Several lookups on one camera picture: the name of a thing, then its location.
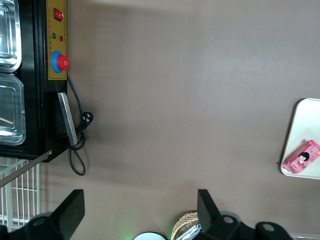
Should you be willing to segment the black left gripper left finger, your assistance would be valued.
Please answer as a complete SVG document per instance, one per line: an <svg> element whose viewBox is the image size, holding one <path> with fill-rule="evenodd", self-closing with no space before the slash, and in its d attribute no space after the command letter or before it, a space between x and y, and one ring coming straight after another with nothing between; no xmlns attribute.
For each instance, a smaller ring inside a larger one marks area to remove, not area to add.
<svg viewBox="0 0 320 240"><path fill-rule="evenodd" d="M84 190L75 189L51 214L51 219L62 239L70 240L84 216Z"/></svg>

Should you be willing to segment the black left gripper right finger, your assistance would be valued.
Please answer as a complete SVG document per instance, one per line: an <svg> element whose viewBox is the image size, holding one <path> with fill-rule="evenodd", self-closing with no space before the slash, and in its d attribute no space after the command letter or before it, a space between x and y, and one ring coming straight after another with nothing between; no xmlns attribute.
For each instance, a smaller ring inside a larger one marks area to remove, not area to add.
<svg viewBox="0 0 320 240"><path fill-rule="evenodd" d="M197 192L197 215L203 232L207 232L213 222L221 216L207 189L199 189Z"/></svg>

